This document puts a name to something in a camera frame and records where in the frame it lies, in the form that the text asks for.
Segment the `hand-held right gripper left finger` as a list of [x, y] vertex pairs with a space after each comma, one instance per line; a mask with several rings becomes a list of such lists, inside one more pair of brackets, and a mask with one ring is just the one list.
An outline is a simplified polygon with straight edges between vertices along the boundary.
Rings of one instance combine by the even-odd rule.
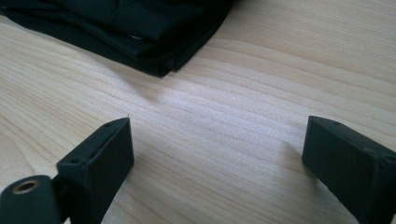
[[133, 165], [130, 120], [102, 125], [57, 162], [62, 216], [72, 224], [100, 224]]

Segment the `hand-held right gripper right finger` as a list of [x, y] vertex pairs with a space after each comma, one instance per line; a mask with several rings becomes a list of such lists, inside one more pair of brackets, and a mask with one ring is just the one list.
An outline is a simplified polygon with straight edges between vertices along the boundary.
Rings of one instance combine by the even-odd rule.
[[302, 161], [360, 224], [390, 224], [396, 216], [396, 152], [311, 116]]

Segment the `black garment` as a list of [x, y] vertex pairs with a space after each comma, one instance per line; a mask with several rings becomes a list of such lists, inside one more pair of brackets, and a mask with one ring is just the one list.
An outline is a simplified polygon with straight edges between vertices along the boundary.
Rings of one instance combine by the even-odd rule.
[[0, 0], [0, 13], [156, 77], [182, 67], [219, 29], [234, 0]]

